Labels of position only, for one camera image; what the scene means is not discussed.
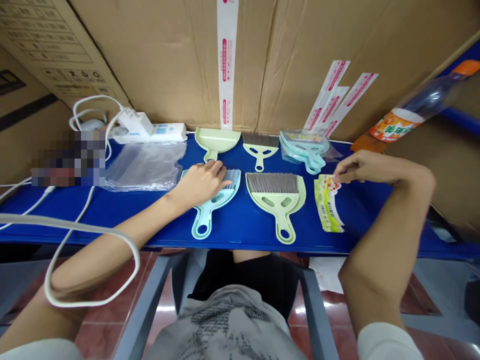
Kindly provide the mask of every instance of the hanging hole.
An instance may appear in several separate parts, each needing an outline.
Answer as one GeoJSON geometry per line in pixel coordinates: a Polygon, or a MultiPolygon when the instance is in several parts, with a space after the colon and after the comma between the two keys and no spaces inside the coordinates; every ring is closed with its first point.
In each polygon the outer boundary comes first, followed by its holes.
{"type": "Polygon", "coordinates": [[[222,192],[219,192],[219,193],[211,200],[211,202],[215,204],[217,201],[221,200],[224,196],[225,196],[225,194],[223,194],[222,192]]]}
{"type": "Polygon", "coordinates": [[[287,207],[290,203],[292,202],[292,199],[287,197],[285,200],[283,200],[280,204],[285,208],[287,207]]]}
{"type": "Polygon", "coordinates": [[[197,229],[197,232],[199,234],[205,234],[207,232],[209,228],[207,227],[207,225],[201,225],[198,229],[197,229]]]}
{"type": "Polygon", "coordinates": [[[270,200],[268,197],[264,196],[261,198],[261,200],[271,208],[275,206],[275,203],[272,200],[270,200]]]}
{"type": "Polygon", "coordinates": [[[280,230],[280,235],[284,238],[284,239],[288,239],[290,237],[290,233],[285,230],[285,229],[282,229],[280,230]]]}

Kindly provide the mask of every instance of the gray bristles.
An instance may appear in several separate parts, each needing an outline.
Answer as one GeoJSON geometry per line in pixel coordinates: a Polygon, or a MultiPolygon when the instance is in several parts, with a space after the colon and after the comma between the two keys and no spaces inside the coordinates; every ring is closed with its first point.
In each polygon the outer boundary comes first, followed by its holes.
{"type": "Polygon", "coordinates": [[[233,183],[224,187],[224,189],[235,189],[235,186],[238,186],[238,180],[240,179],[240,174],[242,172],[238,169],[227,170],[223,181],[231,180],[233,183]]]}
{"type": "Polygon", "coordinates": [[[299,192],[295,174],[247,172],[246,180],[252,193],[295,194],[299,192]]]}
{"type": "Polygon", "coordinates": [[[244,144],[261,145],[271,148],[279,147],[279,137],[273,135],[261,135],[251,132],[242,132],[241,137],[244,144]]]}

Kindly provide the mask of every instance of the power strip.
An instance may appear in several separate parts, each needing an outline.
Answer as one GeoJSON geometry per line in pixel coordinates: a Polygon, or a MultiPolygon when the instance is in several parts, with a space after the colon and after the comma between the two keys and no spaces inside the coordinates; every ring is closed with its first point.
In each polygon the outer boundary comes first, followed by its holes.
{"type": "Polygon", "coordinates": [[[142,136],[137,132],[129,132],[125,127],[115,127],[111,137],[119,144],[151,143],[151,142],[182,142],[187,140],[187,128],[182,122],[153,124],[151,136],[142,136]]]}

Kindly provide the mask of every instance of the bottle label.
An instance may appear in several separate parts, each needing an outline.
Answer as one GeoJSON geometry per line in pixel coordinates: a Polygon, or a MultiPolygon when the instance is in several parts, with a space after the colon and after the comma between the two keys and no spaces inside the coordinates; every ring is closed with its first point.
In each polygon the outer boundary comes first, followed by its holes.
{"type": "Polygon", "coordinates": [[[394,108],[370,129],[370,135],[384,143],[394,143],[424,121],[414,112],[394,108]]]}

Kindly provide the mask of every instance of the white paper strip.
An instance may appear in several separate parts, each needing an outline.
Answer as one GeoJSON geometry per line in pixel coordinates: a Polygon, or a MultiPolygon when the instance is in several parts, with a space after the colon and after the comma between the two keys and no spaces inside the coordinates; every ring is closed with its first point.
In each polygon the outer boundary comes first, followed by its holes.
{"type": "Polygon", "coordinates": [[[356,81],[355,85],[351,88],[348,95],[343,99],[338,109],[333,114],[330,125],[325,133],[325,136],[328,138],[344,117],[349,113],[349,111],[354,107],[360,97],[367,91],[367,89],[372,85],[375,79],[379,75],[372,72],[364,72],[356,81]]]}
{"type": "Polygon", "coordinates": [[[216,1],[218,36],[218,93],[220,98],[220,126],[232,130],[234,107],[235,48],[240,0],[216,1]]]}
{"type": "Polygon", "coordinates": [[[350,86],[337,86],[335,88],[335,91],[333,92],[333,96],[328,102],[325,111],[322,112],[322,116],[320,118],[320,121],[318,121],[313,128],[313,132],[316,134],[322,134],[327,131],[327,128],[329,127],[331,121],[332,121],[332,116],[335,113],[335,110],[339,107],[340,103],[342,102],[343,98],[349,91],[350,86]]]}
{"type": "Polygon", "coordinates": [[[308,115],[305,126],[303,127],[304,131],[312,132],[315,129],[315,125],[319,122],[322,113],[325,112],[325,107],[334,96],[335,89],[347,71],[349,65],[350,61],[342,60],[335,60],[331,63],[330,70],[326,75],[320,93],[318,94],[315,103],[313,104],[313,108],[310,111],[310,115],[308,115]]]}

